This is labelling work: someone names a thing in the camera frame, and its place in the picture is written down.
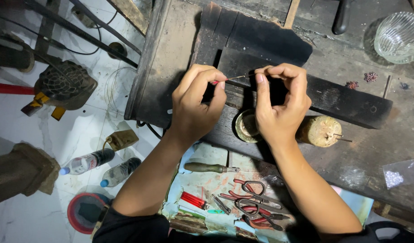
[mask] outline white tiled floor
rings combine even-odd
[[[82,2],[104,22],[108,22],[115,13],[114,8],[106,0],[82,0]],[[72,6],[68,0],[62,0],[59,15],[97,37],[96,29],[85,28],[72,16],[70,13]],[[34,12],[10,10],[2,15],[34,31],[39,30],[41,16]],[[2,21],[0,21],[1,26],[5,26],[6,30],[34,47],[36,37],[31,33]],[[118,14],[110,26],[142,50],[144,38],[121,15]],[[104,29],[101,29],[101,33],[102,42],[107,45],[113,41],[121,42]],[[96,49],[92,44],[59,26],[54,28],[53,38],[77,52],[88,53]],[[126,50],[128,58],[138,63],[139,55],[127,46]],[[9,152],[13,144],[24,141],[43,149],[63,165],[74,157],[100,149],[105,138],[114,131],[131,128],[139,136],[139,141],[134,146],[117,152],[111,162],[99,168],[78,176],[59,176],[52,195],[38,191],[29,197],[17,195],[1,202],[0,242],[90,242],[89,235],[76,232],[69,224],[66,210],[70,200],[77,193],[84,191],[98,192],[113,198],[122,185],[105,189],[100,187],[99,182],[102,180],[103,173],[131,157],[145,159],[159,142],[146,126],[136,128],[135,121],[123,120],[124,108],[128,100],[125,96],[129,94],[135,72],[130,68],[121,69],[115,78],[115,71],[130,65],[109,58],[102,50],[84,56],[50,47],[48,54],[82,65],[89,75],[98,81],[98,86],[82,108],[66,111],[60,121],[51,117],[54,108],[50,106],[44,106],[31,117],[23,114],[20,109],[31,102],[32,96],[0,94],[0,155]],[[26,74],[10,68],[1,68],[0,83],[33,86],[38,75],[47,66],[36,62],[34,69]]]

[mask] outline ribbed glass bowl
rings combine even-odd
[[[385,18],[376,31],[374,47],[389,62],[414,61],[414,13],[398,12]]]

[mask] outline hand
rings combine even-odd
[[[172,123],[168,132],[184,146],[206,135],[219,120],[226,101],[226,76],[212,66],[194,64],[172,93]],[[210,105],[201,104],[209,82],[216,87]]]
[[[255,70],[257,105],[255,117],[258,130],[270,147],[287,146],[296,141],[296,131],[312,104],[306,95],[306,70],[283,63]],[[266,75],[281,78],[289,92],[281,106],[271,106],[270,87]]]

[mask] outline red lighter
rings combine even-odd
[[[210,207],[210,205],[203,199],[197,198],[194,195],[189,194],[185,191],[182,193],[182,196],[180,197],[180,199],[192,204],[193,206],[199,207],[202,210],[206,210],[208,209],[208,207]]]

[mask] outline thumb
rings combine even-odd
[[[257,81],[257,110],[266,111],[271,110],[270,102],[270,87],[268,85],[267,77],[264,74],[256,74]]]
[[[213,99],[210,101],[207,113],[219,117],[222,114],[223,106],[226,102],[225,82],[219,82],[214,89]]]

